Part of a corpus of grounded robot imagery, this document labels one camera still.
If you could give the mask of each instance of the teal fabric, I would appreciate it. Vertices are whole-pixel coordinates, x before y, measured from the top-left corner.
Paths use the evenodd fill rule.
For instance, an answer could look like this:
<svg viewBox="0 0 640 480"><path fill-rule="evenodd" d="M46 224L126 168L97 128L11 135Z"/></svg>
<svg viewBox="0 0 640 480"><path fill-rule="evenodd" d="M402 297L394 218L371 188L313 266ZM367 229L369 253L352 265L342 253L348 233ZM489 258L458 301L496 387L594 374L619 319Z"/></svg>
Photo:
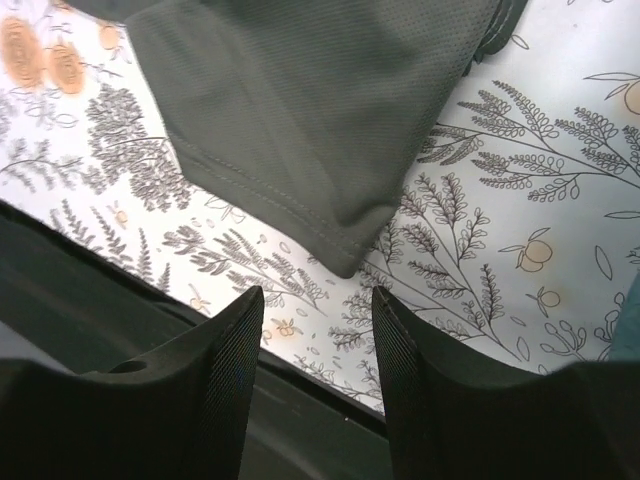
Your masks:
<svg viewBox="0 0 640 480"><path fill-rule="evenodd" d="M395 214L502 2L69 3L131 15L129 37L188 180L348 278Z"/></svg>
<svg viewBox="0 0 640 480"><path fill-rule="evenodd" d="M640 273L620 311L609 360L640 361Z"/></svg>

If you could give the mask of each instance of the floral tablecloth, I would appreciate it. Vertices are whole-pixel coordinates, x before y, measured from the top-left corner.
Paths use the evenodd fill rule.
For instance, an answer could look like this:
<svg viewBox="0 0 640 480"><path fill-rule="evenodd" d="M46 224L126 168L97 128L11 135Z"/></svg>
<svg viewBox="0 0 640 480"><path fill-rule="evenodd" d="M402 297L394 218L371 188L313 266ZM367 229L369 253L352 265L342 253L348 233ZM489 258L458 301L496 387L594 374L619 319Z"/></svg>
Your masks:
<svg viewBox="0 0 640 480"><path fill-rule="evenodd" d="M0 2L0 197L206 315L262 285L262 346L375 409L376 284L520 368L605 359L640 265L640 2L529 3L353 279L186 182L124 27L59 0Z"/></svg>

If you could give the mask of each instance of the teal object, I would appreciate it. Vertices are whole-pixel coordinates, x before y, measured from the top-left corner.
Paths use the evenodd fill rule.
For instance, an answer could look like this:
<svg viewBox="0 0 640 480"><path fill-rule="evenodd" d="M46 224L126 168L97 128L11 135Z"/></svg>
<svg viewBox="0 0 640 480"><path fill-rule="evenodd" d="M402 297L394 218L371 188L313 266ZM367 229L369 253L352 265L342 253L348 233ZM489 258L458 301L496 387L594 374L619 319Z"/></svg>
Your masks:
<svg viewBox="0 0 640 480"><path fill-rule="evenodd" d="M640 360L640 273L622 305L609 360Z"/></svg>

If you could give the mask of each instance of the floral pattern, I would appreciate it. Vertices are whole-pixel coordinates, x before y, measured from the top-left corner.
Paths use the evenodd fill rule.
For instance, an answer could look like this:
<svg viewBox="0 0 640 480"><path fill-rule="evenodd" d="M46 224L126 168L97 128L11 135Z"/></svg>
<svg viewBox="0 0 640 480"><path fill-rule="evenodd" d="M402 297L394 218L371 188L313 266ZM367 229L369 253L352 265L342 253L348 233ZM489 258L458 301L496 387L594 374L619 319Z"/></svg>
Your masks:
<svg viewBox="0 0 640 480"><path fill-rule="evenodd" d="M640 268L640 5L573 4L460 83L353 279L187 182L126 29L61 0L0 4L0 197L204 315L262 286L263 348L380 411L376 285L519 368L605 360ZM568 52L603 8L602 51Z"/></svg>

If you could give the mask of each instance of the white tablecloth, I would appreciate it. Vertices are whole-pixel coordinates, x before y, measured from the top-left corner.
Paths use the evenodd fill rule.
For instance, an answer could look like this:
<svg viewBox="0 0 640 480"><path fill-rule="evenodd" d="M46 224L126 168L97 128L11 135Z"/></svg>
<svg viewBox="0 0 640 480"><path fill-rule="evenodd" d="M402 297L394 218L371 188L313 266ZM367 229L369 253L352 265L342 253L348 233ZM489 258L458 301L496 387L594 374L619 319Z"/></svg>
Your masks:
<svg viewBox="0 0 640 480"><path fill-rule="evenodd" d="M0 196L170 296L212 316L262 285L263 347L376 409L374 284L520 368L606 358L640 264L640 1L530 0L350 280L183 180L122 26L0 12Z"/></svg>

